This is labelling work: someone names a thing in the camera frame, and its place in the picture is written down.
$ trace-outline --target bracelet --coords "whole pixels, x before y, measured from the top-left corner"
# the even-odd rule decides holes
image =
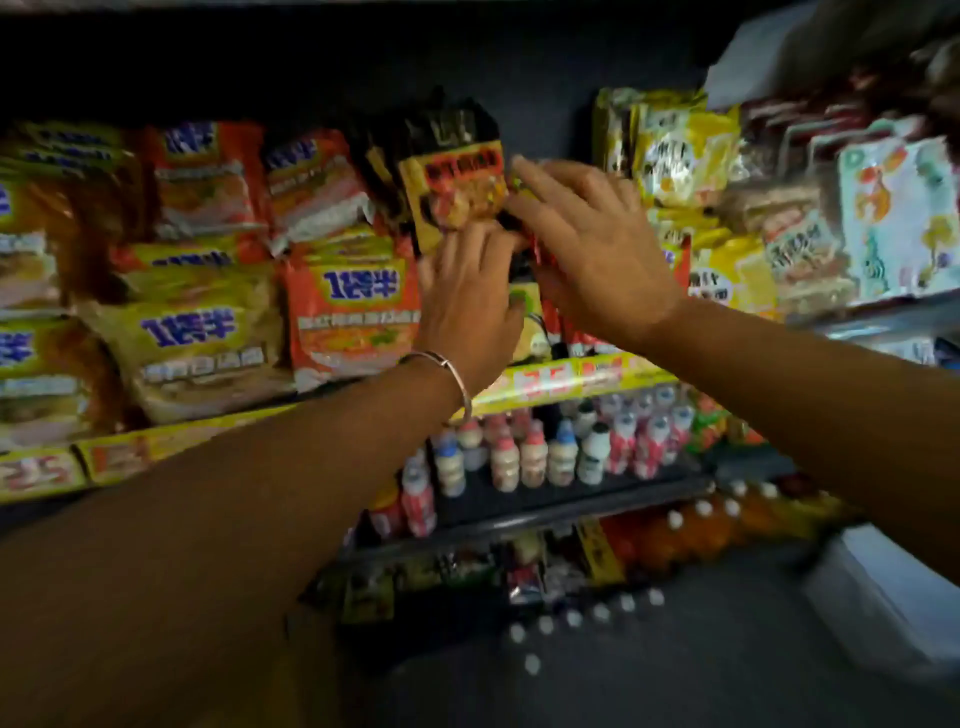
[[[457,386],[460,387],[460,394],[464,398],[464,416],[455,423],[450,423],[451,425],[460,425],[461,423],[466,422],[473,416],[473,399],[470,397],[469,392],[467,391],[467,386],[464,384],[464,381],[460,378],[460,373],[454,368],[453,364],[445,356],[440,356],[436,352],[417,352],[413,351],[399,360],[399,364],[402,364],[405,361],[409,361],[414,356],[422,356],[426,359],[429,359],[438,367],[446,369],[453,375],[453,378],[457,380]]]

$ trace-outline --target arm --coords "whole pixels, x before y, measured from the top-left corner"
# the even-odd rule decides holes
[[[415,349],[450,359],[473,394],[523,324],[508,298],[514,245],[476,226],[421,265]],[[453,376],[416,357],[12,534],[0,544],[5,723],[127,725],[242,654],[461,404]]]
[[[508,209],[558,259],[538,280],[564,315],[709,393],[960,583],[960,379],[689,299],[632,182],[572,162],[515,170],[540,200]]]

